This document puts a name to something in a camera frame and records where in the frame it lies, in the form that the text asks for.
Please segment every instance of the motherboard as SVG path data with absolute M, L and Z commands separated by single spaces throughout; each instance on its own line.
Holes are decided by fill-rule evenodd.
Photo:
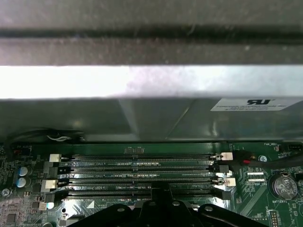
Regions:
M 0 146 L 0 226 L 66 227 L 114 204 L 151 198 L 168 182 L 193 209 L 212 203 L 269 227 L 303 223 L 303 167 L 231 168 L 234 151 L 263 162 L 303 152 L 302 143 L 108 143 Z

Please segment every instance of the capacitor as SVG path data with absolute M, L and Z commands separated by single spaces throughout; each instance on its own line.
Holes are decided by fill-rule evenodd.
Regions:
M 47 205 L 46 205 L 46 208 L 51 210 L 52 208 L 55 207 L 55 204 L 53 202 L 48 202 Z
M 32 180 L 29 177 L 25 176 L 25 177 L 19 178 L 17 180 L 16 185 L 18 188 L 24 188 L 24 187 L 28 187 L 31 183 L 32 183 Z
M 32 167 L 22 166 L 22 167 L 19 168 L 19 170 L 18 170 L 19 176 L 31 175 L 32 173 L 33 173 Z
M 6 197 L 10 196 L 13 193 L 13 190 L 11 188 L 5 188 L 2 190 L 1 195 Z
M 49 222 L 46 222 L 44 225 L 42 225 L 42 227 L 53 227 L 53 225 Z

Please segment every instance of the label sticker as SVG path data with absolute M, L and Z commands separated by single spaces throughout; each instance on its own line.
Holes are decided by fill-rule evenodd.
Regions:
M 279 111 L 302 99 L 223 98 L 211 111 Z
M 91 202 L 90 205 L 87 206 L 88 209 L 95 208 L 95 201 Z

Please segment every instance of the ul logo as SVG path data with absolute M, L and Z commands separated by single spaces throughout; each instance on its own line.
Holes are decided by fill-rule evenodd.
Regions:
M 250 99 L 247 105 L 267 105 L 271 99 Z

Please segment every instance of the black cable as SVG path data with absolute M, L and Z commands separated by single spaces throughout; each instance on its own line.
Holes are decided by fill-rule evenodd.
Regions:
M 303 153 L 297 153 L 284 158 L 279 158 L 274 161 L 261 162 L 256 160 L 250 160 L 249 167 L 261 167 L 270 169 L 283 169 L 290 167 L 303 166 Z

